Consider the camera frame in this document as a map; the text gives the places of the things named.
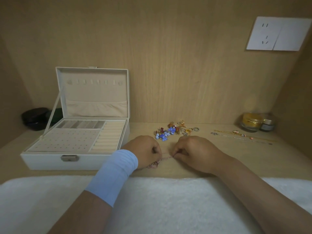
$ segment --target white towel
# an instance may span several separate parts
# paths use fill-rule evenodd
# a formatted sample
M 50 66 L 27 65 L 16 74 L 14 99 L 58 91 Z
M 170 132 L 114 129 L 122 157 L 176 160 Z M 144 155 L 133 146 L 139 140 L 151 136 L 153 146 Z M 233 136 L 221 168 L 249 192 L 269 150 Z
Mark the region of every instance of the white towel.
M 0 186 L 0 232 L 46 233 L 87 186 L 90 176 L 26 177 Z M 312 182 L 264 180 L 312 213 Z M 217 178 L 130 178 L 104 233 L 262 233 Z

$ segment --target open jewelry box lid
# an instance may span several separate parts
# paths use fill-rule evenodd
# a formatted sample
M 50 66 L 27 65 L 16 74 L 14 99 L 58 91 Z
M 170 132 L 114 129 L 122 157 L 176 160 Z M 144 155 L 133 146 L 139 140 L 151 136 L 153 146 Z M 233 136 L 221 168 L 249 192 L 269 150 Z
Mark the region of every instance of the open jewelry box lid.
M 129 119 L 127 69 L 56 67 L 64 118 Z

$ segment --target person's left hand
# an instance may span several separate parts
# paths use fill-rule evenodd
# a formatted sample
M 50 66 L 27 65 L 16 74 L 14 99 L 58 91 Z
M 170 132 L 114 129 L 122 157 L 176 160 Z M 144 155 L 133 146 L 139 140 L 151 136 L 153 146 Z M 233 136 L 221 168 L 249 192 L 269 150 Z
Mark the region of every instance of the person's left hand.
M 146 168 L 148 165 L 162 158 L 158 142 L 149 135 L 140 135 L 129 141 L 121 149 L 126 149 L 134 153 L 138 158 L 138 169 Z

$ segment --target light blue sleeve cuff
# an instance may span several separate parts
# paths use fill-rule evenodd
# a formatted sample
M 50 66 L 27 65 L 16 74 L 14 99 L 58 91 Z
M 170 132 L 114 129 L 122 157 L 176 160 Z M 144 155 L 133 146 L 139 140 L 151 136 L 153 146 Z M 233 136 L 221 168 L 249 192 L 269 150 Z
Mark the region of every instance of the light blue sleeve cuff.
M 117 150 L 102 165 L 85 190 L 113 207 L 123 184 L 137 168 L 138 159 L 132 152 Z

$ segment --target forearm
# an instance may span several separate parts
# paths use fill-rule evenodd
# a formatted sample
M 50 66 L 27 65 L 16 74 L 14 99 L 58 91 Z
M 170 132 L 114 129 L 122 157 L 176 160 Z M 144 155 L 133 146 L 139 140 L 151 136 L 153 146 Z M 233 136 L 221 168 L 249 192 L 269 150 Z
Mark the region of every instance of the forearm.
M 310 233 L 312 215 L 228 157 L 216 174 L 249 210 L 266 233 Z
M 49 234 L 102 233 L 123 184 L 137 166 L 130 151 L 113 153 Z

